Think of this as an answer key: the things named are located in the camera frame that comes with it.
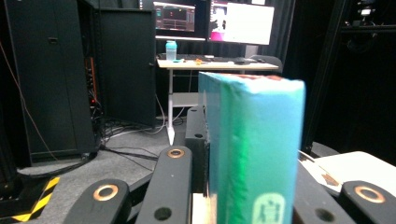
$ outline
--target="water bottle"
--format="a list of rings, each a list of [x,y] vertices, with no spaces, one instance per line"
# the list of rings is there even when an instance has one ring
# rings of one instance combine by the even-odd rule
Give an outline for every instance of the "water bottle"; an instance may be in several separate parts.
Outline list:
[[[176,59],[177,43],[174,40],[166,41],[166,60],[173,61]]]

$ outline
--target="desk leg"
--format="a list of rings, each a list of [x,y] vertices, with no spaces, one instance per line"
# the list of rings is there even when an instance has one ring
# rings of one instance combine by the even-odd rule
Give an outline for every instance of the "desk leg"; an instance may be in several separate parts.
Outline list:
[[[175,139],[175,130],[173,128],[173,69],[169,70],[169,92],[168,92],[168,131],[169,144],[172,146]]]

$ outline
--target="desk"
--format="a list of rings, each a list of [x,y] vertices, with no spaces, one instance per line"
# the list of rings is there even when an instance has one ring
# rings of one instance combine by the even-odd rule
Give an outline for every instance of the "desk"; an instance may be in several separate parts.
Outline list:
[[[172,146],[175,138],[175,130],[173,128],[173,107],[194,106],[198,102],[198,93],[179,92],[173,93],[173,76],[174,70],[200,70],[200,71],[264,71],[275,70],[277,66],[269,63],[250,63],[238,65],[234,63],[202,63],[197,65],[195,61],[186,61],[184,63],[174,63],[172,61],[157,60],[160,68],[169,70],[169,92],[168,92],[168,122],[166,129],[168,131],[169,144]]]

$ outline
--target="computer monitor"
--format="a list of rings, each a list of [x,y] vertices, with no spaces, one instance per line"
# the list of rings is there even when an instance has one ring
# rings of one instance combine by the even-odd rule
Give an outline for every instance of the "computer monitor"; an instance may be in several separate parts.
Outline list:
[[[195,6],[154,2],[155,28],[194,32]]]
[[[157,39],[206,40],[206,1],[146,0],[139,7],[155,10]]]
[[[274,8],[211,0],[208,41],[269,45]]]

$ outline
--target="black server rack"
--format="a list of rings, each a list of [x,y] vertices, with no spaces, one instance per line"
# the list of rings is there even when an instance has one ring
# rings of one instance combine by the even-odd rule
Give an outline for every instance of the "black server rack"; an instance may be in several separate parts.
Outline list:
[[[154,11],[95,8],[93,17],[95,59],[105,115],[154,127]]]
[[[76,1],[4,1],[32,162],[97,151]]]

